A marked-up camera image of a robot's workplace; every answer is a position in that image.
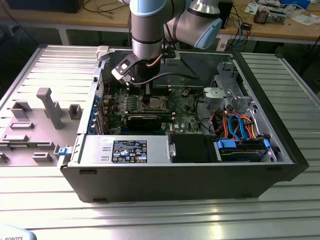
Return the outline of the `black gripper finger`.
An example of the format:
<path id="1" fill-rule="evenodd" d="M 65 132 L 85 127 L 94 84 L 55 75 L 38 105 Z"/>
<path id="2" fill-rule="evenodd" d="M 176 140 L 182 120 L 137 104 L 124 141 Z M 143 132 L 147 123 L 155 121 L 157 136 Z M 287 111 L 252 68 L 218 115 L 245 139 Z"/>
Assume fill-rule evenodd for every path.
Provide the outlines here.
<path id="1" fill-rule="evenodd" d="M 151 86 L 143 86 L 142 87 L 142 99 L 149 100 L 152 96 L 153 90 Z"/>

